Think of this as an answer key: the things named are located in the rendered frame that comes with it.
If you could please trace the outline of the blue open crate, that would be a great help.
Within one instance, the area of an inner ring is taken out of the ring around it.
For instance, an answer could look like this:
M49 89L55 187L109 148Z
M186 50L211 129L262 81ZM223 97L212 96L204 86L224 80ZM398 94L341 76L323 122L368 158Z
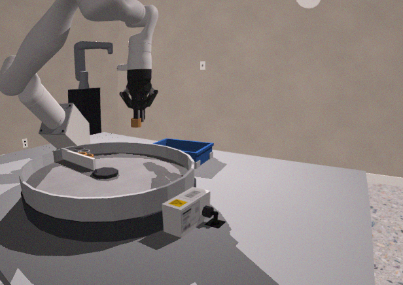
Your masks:
M195 169L213 157L212 146L214 143L211 142L186 141L166 138L153 144L172 147L187 153L194 160Z

